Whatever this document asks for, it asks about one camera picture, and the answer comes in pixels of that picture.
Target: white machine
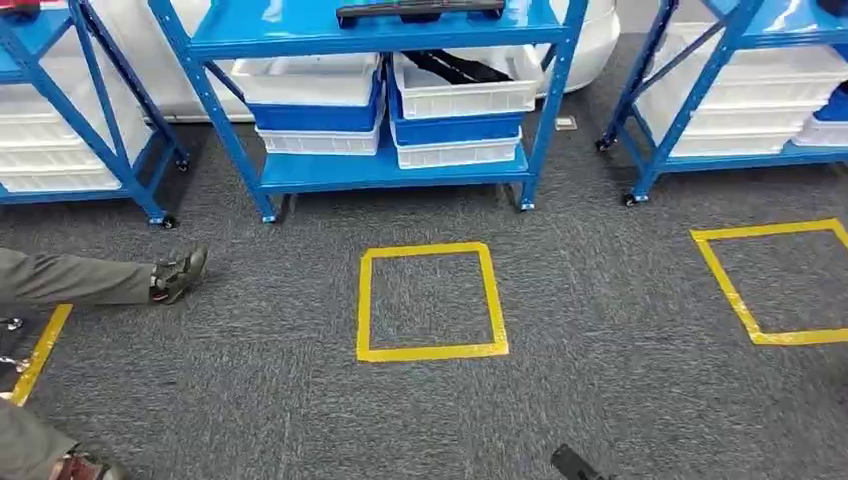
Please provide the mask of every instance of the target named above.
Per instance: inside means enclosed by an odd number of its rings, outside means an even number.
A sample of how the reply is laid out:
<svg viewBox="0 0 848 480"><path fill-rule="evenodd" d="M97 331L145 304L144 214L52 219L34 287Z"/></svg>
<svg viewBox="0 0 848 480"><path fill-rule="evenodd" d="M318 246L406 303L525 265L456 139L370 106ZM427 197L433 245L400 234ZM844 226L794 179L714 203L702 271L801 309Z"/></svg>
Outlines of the white machine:
<svg viewBox="0 0 848 480"><path fill-rule="evenodd" d="M210 2L172 1L189 33L197 27ZM203 108L162 36L147 1L91 0L91 3L162 113L176 121L203 121ZM551 0L551 4L559 15L565 15L568 0ZM620 30L615 0L589 0L589 9L568 79L569 91L588 85L601 73L615 48ZM540 45L537 48L543 54L547 51L547 46ZM231 62L219 64L224 71L232 67ZM232 120L251 120L247 108L226 87L214 78L212 84ZM546 90L547 84L540 89L541 92Z"/></svg>

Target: shoe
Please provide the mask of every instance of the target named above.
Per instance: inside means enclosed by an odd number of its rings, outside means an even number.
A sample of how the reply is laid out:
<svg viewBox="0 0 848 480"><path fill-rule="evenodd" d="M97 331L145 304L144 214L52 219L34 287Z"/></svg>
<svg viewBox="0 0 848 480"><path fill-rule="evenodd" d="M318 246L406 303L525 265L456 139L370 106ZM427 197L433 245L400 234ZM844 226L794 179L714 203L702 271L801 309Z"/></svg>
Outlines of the shoe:
<svg viewBox="0 0 848 480"><path fill-rule="evenodd" d="M127 470L119 463L105 462L88 453L69 453L61 460L56 480L128 480Z"/></svg>
<svg viewBox="0 0 848 480"><path fill-rule="evenodd" d="M170 305L197 282L206 268L209 251L200 247L178 262L156 265L151 279L150 299Z"/></svg>

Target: shelf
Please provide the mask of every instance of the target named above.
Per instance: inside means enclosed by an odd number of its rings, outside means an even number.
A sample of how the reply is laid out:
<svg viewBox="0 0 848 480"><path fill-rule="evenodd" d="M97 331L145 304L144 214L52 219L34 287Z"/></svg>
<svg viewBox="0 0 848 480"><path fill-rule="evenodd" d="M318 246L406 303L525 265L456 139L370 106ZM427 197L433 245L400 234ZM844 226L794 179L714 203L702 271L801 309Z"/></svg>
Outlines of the shelf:
<svg viewBox="0 0 848 480"><path fill-rule="evenodd" d="M336 8L346 0L218 0L189 49L206 60L329 53L557 43L566 29L549 0L507 2L499 20L443 14L438 22L404 24L397 16L362 18L342 30Z"/></svg>
<svg viewBox="0 0 848 480"><path fill-rule="evenodd" d="M391 135L384 129L377 155L271 154L265 158L260 190L265 193L303 193L357 188L423 187L506 183L532 177L519 144L515 160L456 167L402 170Z"/></svg>
<svg viewBox="0 0 848 480"><path fill-rule="evenodd" d="M67 8L42 10L34 22L17 24L0 17L0 22L11 27L26 49L41 58L72 25ZM0 49L0 82L23 82L26 78L9 52Z"/></svg>
<svg viewBox="0 0 848 480"><path fill-rule="evenodd" d="M701 0L717 17L740 0ZM848 43L848 17L835 17L816 0L765 0L739 48Z"/></svg>
<svg viewBox="0 0 848 480"><path fill-rule="evenodd" d="M848 147L800 147L787 142L776 155L736 155L710 157L670 157L663 172L692 172L731 168L780 167L816 163L837 163L848 159Z"/></svg>

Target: stacked bins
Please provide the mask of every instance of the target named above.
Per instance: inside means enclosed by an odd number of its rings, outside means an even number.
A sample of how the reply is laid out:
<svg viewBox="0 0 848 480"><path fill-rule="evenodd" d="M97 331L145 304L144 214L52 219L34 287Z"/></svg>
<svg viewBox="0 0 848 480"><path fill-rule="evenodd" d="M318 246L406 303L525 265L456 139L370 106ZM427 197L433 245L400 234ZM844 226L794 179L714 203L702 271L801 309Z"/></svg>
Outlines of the stacked bins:
<svg viewBox="0 0 848 480"><path fill-rule="evenodd" d="M532 46L448 53L484 63L512 81L451 85L403 54L389 65L388 102L400 168L512 161L524 112L535 107L542 70Z"/></svg>
<svg viewBox="0 0 848 480"><path fill-rule="evenodd" d="M88 68L75 42L76 32L70 29L41 64L114 151ZM108 68L102 71L132 164L145 149L152 132L117 72ZM0 86L0 184L9 192L94 191L121 187L101 159L30 84Z"/></svg>
<svg viewBox="0 0 848 480"><path fill-rule="evenodd" d="M385 112L379 54L311 55L235 62L269 154L375 155Z"/></svg>
<svg viewBox="0 0 848 480"><path fill-rule="evenodd" d="M656 72L709 24L669 27ZM665 137L721 33L702 45L636 102L655 142ZM780 153L848 78L848 64L828 46L740 50L719 73L671 157Z"/></svg>

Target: shelf frame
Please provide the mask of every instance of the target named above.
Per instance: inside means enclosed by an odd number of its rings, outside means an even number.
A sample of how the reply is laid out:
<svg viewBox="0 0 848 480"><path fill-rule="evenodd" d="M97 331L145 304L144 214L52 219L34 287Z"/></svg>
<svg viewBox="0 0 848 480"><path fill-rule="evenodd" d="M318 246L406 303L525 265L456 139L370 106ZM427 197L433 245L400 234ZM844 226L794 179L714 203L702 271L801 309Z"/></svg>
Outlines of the shelf frame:
<svg viewBox="0 0 848 480"><path fill-rule="evenodd" d="M167 213L154 199L154 193L159 185L168 160L182 168L188 166L188 154L179 144L171 126L165 121L153 100L147 94L135 72L121 53L112 36L106 30L97 13L88 0L69 0L67 9L48 10L42 12L49 16L67 15L67 21L55 22L55 31L38 32L42 36L42 45L31 48L33 41L28 39L26 26L13 25L5 19L0 19L0 46L17 69L14 75L0 76L0 83L30 83L43 95L62 115L74 131L82 138L92 151L103 161L106 168L122 183L121 188L114 190L65 191L65 192L9 192L0 186L0 204L50 203L81 200L102 200L110 198L133 199L148 215L151 224L162 224ZM77 27L77 38L82 48L83 56L88 65L95 92L103 110L109 128L109 134L115 151L94 130L88 120L77 110L71 100L55 83L50 75L41 67L39 60L71 25ZM120 128L115 118L109 94L103 80L91 36L103 47L109 61L121 75L124 82L132 91L148 118L153 123L155 132L151 136L139 158L131 167L127 157L126 147L121 136ZM151 156L151 144L154 140L164 143L161 154L152 167L152 176L146 185L138 178L147 157Z"/></svg>
<svg viewBox="0 0 848 480"><path fill-rule="evenodd" d="M717 17L717 21L704 32L692 45L689 45L674 59L646 78L649 66L665 35L671 17L679 6L679 0L660 0L657 15L648 32L645 45L636 59L630 77L619 97L612 120L606 127L603 136L596 142L599 151L611 148L619 139L627 150L631 160L638 169L638 178L625 195L625 205L648 200L648 192L663 173L693 172L706 170L722 170L737 168L757 168L781 165L802 165L816 163L844 162L848 158L848 148L810 148L799 147L787 143L782 152L764 155L724 155L704 157L672 157L674 149L689 121L692 113L698 109L704 97L709 92L721 69L727 64L737 50L776 48L798 45L815 45L839 41L848 43L848 28L834 28L828 31L781 31L775 28L767 33L751 33L751 25L762 8L774 8L788 0L701 0ZM688 58L701 45L713 37L718 37L717 46L701 70L692 89L687 94L683 105L674 117L665 136L659 141L654 140L650 128L639 114L636 100L651 85L670 73L680 63ZM649 150L642 154L643 148L625 130L629 119L634 119L639 132L643 135Z"/></svg>
<svg viewBox="0 0 848 480"><path fill-rule="evenodd" d="M316 0L322 6L340 6L339 0ZM252 19L244 22L232 21L232 31L221 28L215 30L215 22L221 21L222 9L226 9L228 0L213 0L206 17L197 28L194 38L190 37L179 20L170 0L148 0L151 10L156 17L177 59L180 61L186 75L194 87L198 98L201 100L209 119L215 127L224 148L229 154L230 160L241 174L242 180L253 197L263 222L271 223L277 219L277 211L272 206L269 195L271 194L295 194L305 191L323 192L340 189L356 188L392 188L404 186L436 186L436 185L463 185L479 183L508 183L521 182L522 189L518 205L521 210L535 208L535 191L538 177L544 164L545 154L553 131L554 120L559 112L562 95L565 90L565 82L571 68L574 49L579 38L583 20L586 14L587 0L571 0L564 21L560 24L556 21L553 12L547 15L547 11L541 6L550 7L547 0L507 0L507 9L504 11L504 19L489 23L478 21L476 23L468 20L467 24L458 20L459 17L451 17L446 24L427 25L393 25L383 20L362 19L360 24L365 24L363 33L349 33L339 31L338 27L330 27L328 18L321 17L316 20L314 30L312 26L305 25L300 28L302 32L298 35L287 35L284 31L264 32L267 28L282 28L276 24L266 25L251 23ZM291 9L299 8L298 0L283 0L282 9L292 12ZM239 4L240 9L246 12L254 11L255 7L262 5L260 0L245 0ZM517 18L520 12L511 11L510 7L526 8L528 18L538 14L538 21L530 18L530 21L522 22ZM287 181L263 182L263 175L268 176L265 171L257 172L250 162L240 139L236 135L226 113L210 84L206 72L209 71L224 82L236 97L244 99L244 95L227 75L214 63L214 60L233 58L261 58L271 56L296 56L312 54L336 54L336 53L388 53L401 50L455 48L455 47L482 47L500 45L522 45L531 43L550 43L552 53L549 58L554 62L554 70L551 86L545 100L542 114L535 136L535 143L526 161L526 168L521 171L512 171L510 166L504 165L501 171L492 166L481 169L465 169L467 174L451 174L452 171L463 171L462 167L456 170L448 168L434 169L432 175L411 177L402 173L399 168L395 170L384 169L382 176L374 177L374 172L351 172L346 181L334 181L321 183L321 181L310 181L310 178L290 178ZM268 162L284 160L284 156L269 155ZM319 161L320 157L312 157L313 161Z"/></svg>

